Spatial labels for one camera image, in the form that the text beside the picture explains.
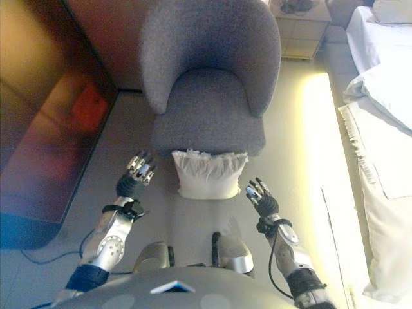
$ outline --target black cable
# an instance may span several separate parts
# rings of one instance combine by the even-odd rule
[[[59,256],[57,256],[57,257],[54,257],[53,259],[49,259],[49,260],[46,260],[46,261],[36,261],[35,259],[32,259],[30,256],[28,256],[27,253],[26,253],[25,251],[23,251],[23,250],[20,250],[20,253],[21,253],[28,261],[30,261],[30,262],[32,262],[32,263],[34,263],[34,264],[36,264],[36,265],[49,264],[49,263],[52,263],[52,262],[54,262],[54,261],[56,261],[56,260],[58,260],[58,259],[63,258],[64,256],[69,256],[70,254],[78,254],[78,255],[80,256],[80,258],[83,258],[83,245],[84,245],[84,242],[85,242],[85,241],[87,240],[87,238],[91,235],[91,233],[93,233],[94,230],[95,230],[95,229],[93,229],[93,230],[91,230],[90,232],[88,232],[88,234],[83,238],[83,240],[82,240],[82,242],[80,243],[80,246],[79,246],[79,251],[69,251],[69,252],[63,253],[63,254],[61,254],[61,255],[59,255]]]
[[[47,260],[47,261],[36,261],[36,260],[32,259],[30,256],[28,256],[23,250],[20,250],[20,252],[21,252],[22,255],[24,255],[24,257],[25,257],[26,259],[28,259],[30,262],[32,262],[32,263],[34,263],[34,264],[36,264],[36,265],[49,264],[49,263],[51,263],[51,262],[54,262],[54,261],[56,261],[56,260],[58,260],[58,259],[63,258],[64,256],[69,256],[70,254],[78,254],[78,253],[79,253],[79,251],[69,251],[69,252],[63,253],[63,254],[61,254],[61,255],[59,255],[59,256],[57,256],[57,257],[54,257],[53,259],[49,259],[49,260]]]
[[[284,296],[293,299],[293,297],[289,294],[287,294],[286,292],[282,291],[275,283],[275,281],[273,280],[272,277],[272,259],[273,259],[273,253],[275,251],[275,244],[276,244],[276,238],[277,238],[277,229],[279,228],[279,225],[277,225],[275,227],[275,236],[274,236],[274,240],[273,240],[273,245],[272,245],[272,251],[270,252],[270,257],[269,257],[269,278],[270,278],[270,282],[272,282],[273,286],[276,288],[276,290],[278,290],[279,292],[281,292]]]
[[[111,275],[130,275],[133,272],[111,272]]]
[[[95,229],[92,229],[90,232],[88,232],[88,234],[83,238],[82,242],[80,243],[80,247],[79,247],[79,256],[82,259],[83,258],[83,245],[86,241],[86,239],[88,239],[88,237],[91,235],[91,233],[93,233],[95,231]]]
[[[40,304],[39,306],[30,308],[30,309],[40,309],[40,308],[44,308],[44,307],[49,307],[51,305],[52,305],[52,303],[45,303],[45,304]]]

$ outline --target chair backrest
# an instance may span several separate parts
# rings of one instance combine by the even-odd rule
[[[274,92],[280,54],[279,30],[262,0],[160,0],[142,28],[144,93],[162,114],[182,73],[219,68],[240,79],[252,115],[260,117]]]

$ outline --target drawer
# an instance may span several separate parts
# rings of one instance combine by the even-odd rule
[[[321,40],[328,26],[324,21],[296,21],[291,38],[302,40]]]
[[[289,39],[283,56],[313,58],[319,41]]]
[[[276,22],[282,38],[287,39],[292,36],[295,26],[295,21],[293,19],[277,18]]]

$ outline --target wall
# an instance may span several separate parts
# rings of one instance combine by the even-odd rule
[[[150,0],[64,0],[118,88],[142,89],[139,33]]]

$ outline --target power cord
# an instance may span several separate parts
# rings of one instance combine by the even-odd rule
[[[274,236],[274,240],[273,240],[273,245],[272,245],[272,250],[270,251],[270,257],[269,257],[269,278],[270,278],[270,282],[272,282],[273,286],[276,288],[276,290],[278,290],[279,292],[281,292],[284,296],[286,296],[287,298],[290,298],[293,300],[293,297],[289,294],[287,294],[286,292],[282,291],[282,289],[280,289],[276,282],[274,281],[273,277],[272,277],[272,260],[273,260],[273,253],[275,251],[275,244],[276,244],[276,239],[277,239],[277,229],[279,228],[279,225],[275,226],[275,236]]]
[[[30,262],[32,262],[32,263],[34,263],[34,264],[36,264],[36,265],[50,264],[50,263],[52,263],[52,262],[54,262],[54,261],[57,261],[58,259],[63,258],[64,256],[69,256],[70,254],[78,254],[78,255],[80,256],[80,258],[83,258],[83,246],[84,246],[84,243],[85,243],[86,240],[89,238],[89,236],[91,235],[91,233],[94,232],[94,230],[95,230],[95,229],[91,230],[90,232],[87,233],[86,236],[83,237],[83,240],[82,240],[82,242],[80,243],[80,246],[79,246],[79,250],[78,250],[78,251],[69,251],[69,252],[63,253],[63,254],[61,254],[61,255],[59,255],[59,256],[57,256],[57,257],[54,257],[53,259],[49,259],[49,260],[46,260],[46,261],[37,261],[37,260],[35,260],[35,259],[32,259],[30,256],[28,256],[27,253],[26,253],[25,251],[23,251],[23,250],[20,250],[20,253],[21,253],[28,261],[30,261]]]
[[[30,309],[40,309],[40,308],[44,308],[44,307],[49,307],[51,305],[52,305],[52,303],[45,303],[45,304],[40,304],[39,306],[30,308]]]

